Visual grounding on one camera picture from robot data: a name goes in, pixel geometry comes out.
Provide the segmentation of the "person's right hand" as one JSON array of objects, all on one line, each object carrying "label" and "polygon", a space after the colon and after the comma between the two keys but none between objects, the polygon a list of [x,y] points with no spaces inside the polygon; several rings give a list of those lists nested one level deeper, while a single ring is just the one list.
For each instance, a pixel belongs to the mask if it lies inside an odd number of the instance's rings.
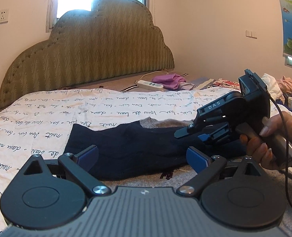
[{"label": "person's right hand", "polygon": [[261,167],[268,170],[282,170],[286,167],[285,162],[277,163],[276,158],[279,144],[292,144],[292,116],[283,112],[266,119],[259,135],[249,138],[245,134],[240,135],[240,141],[246,147],[246,153]]}]

